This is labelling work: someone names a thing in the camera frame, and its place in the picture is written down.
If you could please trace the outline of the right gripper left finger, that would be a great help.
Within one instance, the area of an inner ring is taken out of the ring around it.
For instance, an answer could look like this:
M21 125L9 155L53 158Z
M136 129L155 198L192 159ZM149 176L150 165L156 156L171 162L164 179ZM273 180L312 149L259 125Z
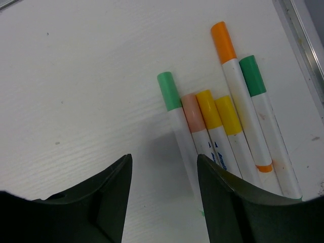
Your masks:
M45 200L1 191L1 242L121 242L132 165L126 154Z

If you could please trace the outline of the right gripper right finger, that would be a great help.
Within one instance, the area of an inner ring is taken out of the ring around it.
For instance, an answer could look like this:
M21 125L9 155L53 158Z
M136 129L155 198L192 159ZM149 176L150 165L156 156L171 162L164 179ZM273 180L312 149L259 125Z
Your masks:
M323 197L299 201L263 190L207 156L197 158L210 242L323 242Z

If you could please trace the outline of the light green cap marker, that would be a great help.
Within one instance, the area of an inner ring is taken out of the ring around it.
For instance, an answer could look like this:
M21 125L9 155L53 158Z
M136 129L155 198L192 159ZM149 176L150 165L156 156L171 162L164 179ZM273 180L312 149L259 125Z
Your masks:
M195 197L197 207L204 215L203 203L201 199L198 172L197 172L197 151L189 130L189 126L184 114L181 99L171 72L158 74L157 81L164 103L168 112L173 132L180 149L181 157L187 172L187 176Z

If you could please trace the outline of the pink cap marker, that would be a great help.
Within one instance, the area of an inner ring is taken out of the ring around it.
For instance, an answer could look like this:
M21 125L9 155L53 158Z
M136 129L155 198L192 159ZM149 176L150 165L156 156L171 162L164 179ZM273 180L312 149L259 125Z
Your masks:
M217 163L217 156L194 93L181 97L183 110L198 154Z

